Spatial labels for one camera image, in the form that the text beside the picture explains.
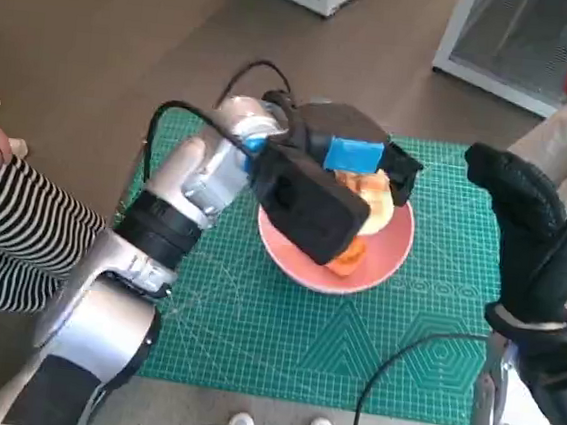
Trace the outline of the left bare black robot hand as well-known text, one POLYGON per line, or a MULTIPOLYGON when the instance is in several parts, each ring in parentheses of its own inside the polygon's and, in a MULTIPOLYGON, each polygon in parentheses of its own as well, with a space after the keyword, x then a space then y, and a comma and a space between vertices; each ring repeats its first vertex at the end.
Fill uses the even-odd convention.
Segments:
POLYGON ((308 135, 307 152, 328 171, 386 173, 392 200, 409 200, 423 165, 391 141, 372 117, 341 103, 306 103, 298 110, 308 135))

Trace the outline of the right black gloved robot hand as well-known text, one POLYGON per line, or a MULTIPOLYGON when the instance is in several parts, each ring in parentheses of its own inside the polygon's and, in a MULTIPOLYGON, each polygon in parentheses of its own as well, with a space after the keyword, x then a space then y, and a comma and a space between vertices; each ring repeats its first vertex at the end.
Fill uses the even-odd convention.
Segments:
POLYGON ((468 180, 487 191, 500 230, 499 304, 521 323, 567 325, 567 213, 534 164, 474 143, 468 180))

